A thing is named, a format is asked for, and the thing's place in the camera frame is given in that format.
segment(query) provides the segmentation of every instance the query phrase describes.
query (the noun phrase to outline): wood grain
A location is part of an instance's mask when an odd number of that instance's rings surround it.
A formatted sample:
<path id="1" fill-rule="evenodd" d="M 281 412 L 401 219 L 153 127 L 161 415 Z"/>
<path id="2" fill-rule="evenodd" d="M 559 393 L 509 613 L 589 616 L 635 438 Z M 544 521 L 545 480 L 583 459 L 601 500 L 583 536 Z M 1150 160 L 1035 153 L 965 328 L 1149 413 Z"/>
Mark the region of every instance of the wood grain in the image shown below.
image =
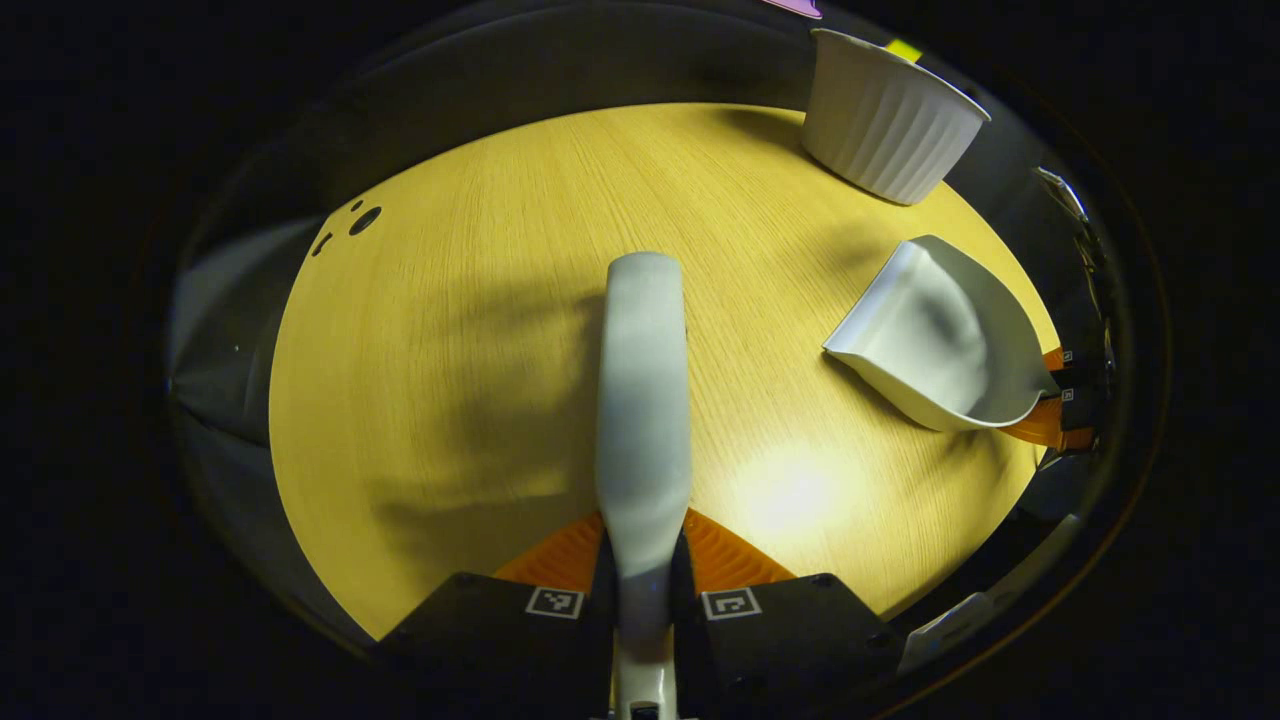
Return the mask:
<path id="1" fill-rule="evenodd" d="M 996 528 L 1039 450 L 920 428 L 822 342 L 925 233 L 1000 277 L 1042 350 L 1048 315 L 954 191 L 878 200 L 804 154 L 801 122 L 716 104 L 556 118 L 328 219 L 280 327 L 271 455 L 303 552 L 375 638 L 451 573 L 492 573 L 595 507 L 605 268 L 636 250 L 684 265 L 696 510 L 886 616 Z"/>

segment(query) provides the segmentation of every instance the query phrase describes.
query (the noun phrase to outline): purple object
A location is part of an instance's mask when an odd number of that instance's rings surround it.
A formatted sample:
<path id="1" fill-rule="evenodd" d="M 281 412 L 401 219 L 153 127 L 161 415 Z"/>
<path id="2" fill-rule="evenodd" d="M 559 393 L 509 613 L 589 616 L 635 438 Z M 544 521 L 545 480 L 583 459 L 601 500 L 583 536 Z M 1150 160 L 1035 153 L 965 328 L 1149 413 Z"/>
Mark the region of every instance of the purple object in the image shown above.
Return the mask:
<path id="1" fill-rule="evenodd" d="M 788 10 L 797 15 L 804 15 L 806 18 L 820 18 L 822 10 L 818 9 L 818 0 L 764 0 L 769 5 L 777 5 L 783 10 Z"/>

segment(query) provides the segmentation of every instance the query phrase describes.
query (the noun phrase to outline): white ceramic dish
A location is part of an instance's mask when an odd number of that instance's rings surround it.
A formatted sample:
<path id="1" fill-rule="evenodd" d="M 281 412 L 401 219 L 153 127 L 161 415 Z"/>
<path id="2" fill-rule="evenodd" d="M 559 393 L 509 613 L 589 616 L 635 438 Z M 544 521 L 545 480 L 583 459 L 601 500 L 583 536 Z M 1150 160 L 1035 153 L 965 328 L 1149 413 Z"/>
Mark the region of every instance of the white ceramic dish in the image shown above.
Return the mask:
<path id="1" fill-rule="evenodd" d="M 823 348 L 936 430 L 1012 425 L 1059 392 L 1014 295 L 934 236 L 897 246 Z"/>
<path id="2" fill-rule="evenodd" d="M 801 140 L 823 165 L 914 205 L 942 182 L 991 115 L 951 83 L 870 42 L 818 28 Z"/>

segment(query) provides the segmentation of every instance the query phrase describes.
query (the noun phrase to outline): white scoop-shaped dish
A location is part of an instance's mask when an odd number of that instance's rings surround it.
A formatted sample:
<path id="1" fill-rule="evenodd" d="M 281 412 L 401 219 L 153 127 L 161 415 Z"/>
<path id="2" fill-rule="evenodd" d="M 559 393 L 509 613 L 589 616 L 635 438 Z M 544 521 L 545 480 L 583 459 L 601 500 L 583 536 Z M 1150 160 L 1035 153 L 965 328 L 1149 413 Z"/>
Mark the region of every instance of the white scoop-shaped dish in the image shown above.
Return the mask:
<path id="1" fill-rule="evenodd" d="M 1012 425 L 1059 392 L 1014 295 L 934 236 L 897 246 L 823 348 L 936 430 Z"/>

